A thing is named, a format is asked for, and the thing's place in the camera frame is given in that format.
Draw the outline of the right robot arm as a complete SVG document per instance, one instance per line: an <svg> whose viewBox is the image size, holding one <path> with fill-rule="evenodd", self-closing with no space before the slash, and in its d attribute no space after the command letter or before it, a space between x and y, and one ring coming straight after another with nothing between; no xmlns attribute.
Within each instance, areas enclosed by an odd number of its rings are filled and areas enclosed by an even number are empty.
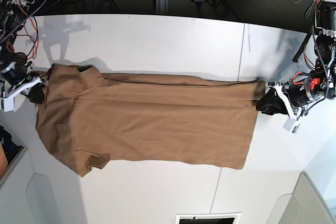
<svg viewBox="0 0 336 224"><path fill-rule="evenodd" d="M36 0L1 0L1 108L11 111L14 99L21 94L31 103L41 104L44 101L43 88L46 81L33 72L32 59L36 57L39 37L30 37L33 44L28 54L16 52L14 42L18 32L31 21L37 30L35 14L43 7L39 4L31 9Z"/></svg>

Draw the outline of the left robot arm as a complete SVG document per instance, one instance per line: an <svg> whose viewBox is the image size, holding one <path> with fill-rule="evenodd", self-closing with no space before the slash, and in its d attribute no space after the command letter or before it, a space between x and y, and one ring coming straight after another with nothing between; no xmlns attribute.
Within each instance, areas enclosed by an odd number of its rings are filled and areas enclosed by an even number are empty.
<svg viewBox="0 0 336 224"><path fill-rule="evenodd" d="M298 72L285 83L270 82L268 92L257 102L263 114L285 114L297 121L318 103L335 99L335 0L313 0L312 28L293 57L304 56L309 72ZM316 61L311 62L305 49L313 39Z"/></svg>

